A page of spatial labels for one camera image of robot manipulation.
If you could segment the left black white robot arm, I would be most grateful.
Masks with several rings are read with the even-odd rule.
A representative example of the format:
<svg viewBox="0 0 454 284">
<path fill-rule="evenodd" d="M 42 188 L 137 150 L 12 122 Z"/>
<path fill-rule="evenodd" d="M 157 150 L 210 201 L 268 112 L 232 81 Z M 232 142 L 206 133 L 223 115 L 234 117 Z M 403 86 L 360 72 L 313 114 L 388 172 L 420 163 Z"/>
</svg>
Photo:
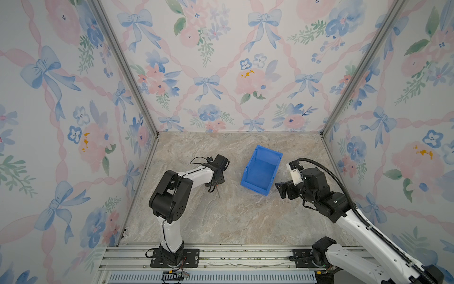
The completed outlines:
<svg viewBox="0 0 454 284">
<path fill-rule="evenodd" d="M 160 246 L 157 257 L 171 266 L 183 262 L 184 241 L 180 219 L 188 205 L 191 191 L 205 186 L 212 193 L 225 182 L 224 171 L 230 161 L 222 155 L 207 157 L 203 163 L 192 162 L 197 168 L 186 172 L 166 171 L 150 200 L 149 207 L 160 226 Z"/>
</svg>

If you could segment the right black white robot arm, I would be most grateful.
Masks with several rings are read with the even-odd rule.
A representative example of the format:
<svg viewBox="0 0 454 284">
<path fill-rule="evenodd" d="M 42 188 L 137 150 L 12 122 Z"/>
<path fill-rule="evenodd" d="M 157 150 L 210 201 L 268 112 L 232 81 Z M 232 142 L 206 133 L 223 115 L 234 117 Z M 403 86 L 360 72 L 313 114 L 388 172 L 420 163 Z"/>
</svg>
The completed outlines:
<svg viewBox="0 0 454 284">
<path fill-rule="evenodd" d="M 317 267 L 347 271 L 368 284 L 441 284 L 443 272 L 425 265 L 399 248 L 373 225 L 353 203 L 342 182 L 326 167 L 305 169 L 299 162 L 287 164 L 292 179 L 277 183 L 283 199 L 300 198 L 302 205 L 347 231 L 375 259 L 367 261 L 324 237 L 308 256 L 291 256 L 292 262 L 313 262 Z"/>
</svg>

